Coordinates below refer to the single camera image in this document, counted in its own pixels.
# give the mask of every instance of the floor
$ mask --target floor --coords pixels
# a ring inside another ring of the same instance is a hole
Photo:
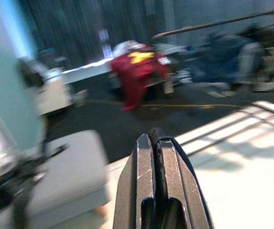
[[[171,98],[166,98],[162,88],[156,85],[149,89],[140,108],[124,112],[121,109],[124,98],[111,92],[107,73],[74,82],[71,86],[76,92],[87,89],[85,104],[51,116],[48,138],[54,140],[94,129],[103,140],[109,162],[128,156],[136,139],[153,127],[161,127],[170,135],[178,136],[252,102],[266,100],[274,103],[274,91],[254,93],[244,86],[237,93],[221,97],[221,88],[225,88],[221,83],[188,83],[175,87]],[[215,90],[220,97],[208,94]]]
[[[274,109],[274,104],[268,102],[257,104]],[[274,228],[274,115],[271,112],[251,105],[176,139],[190,155],[216,229]],[[89,212],[86,217],[75,219],[77,229],[112,228],[117,182],[127,159],[107,167],[111,198],[105,205],[107,217],[103,220]]]

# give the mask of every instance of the blurry equipment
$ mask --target blurry equipment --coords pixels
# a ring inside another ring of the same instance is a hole
[[[58,138],[43,149],[0,170],[0,229],[71,225],[71,219],[108,202],[106,157],[95,131]]]
[[[124,167],[113,228],[213,228],[187,155],[159,128],[139,137]]]
[[[62,68],[48,69],[39,61],[19,59],[18,69],[32,94],[38,113],[45,115],[71,105],[70,92],[60,76]]]
[[[170,61],[162,54],[136,41],[117,45],[114,54],[111,68],[116,75],[111,75],[109,81],[114,87],[121,85],[126,98],[124,110],[139,107],[149,86],[165,82],[165,93],[173,92],[167,67]]]
[[[274,10],[217,23],[188,26],[157,34],[153,39],[265,15],[274,15]],[[194,83],[226,82],[233,89],[248,83],[253,85],[254,91],[274,89],[274,29],[252,26],[239,36],[213,33],[208,36],[205,45],[196,50],[181,51],[179,55],[180,67],[183,71],[189,71]]]
[[[45,83],[45,73],[48,68],[39,61],[30,61],[26,58],[19,59],[18,70],[28,87],[42,87]]]

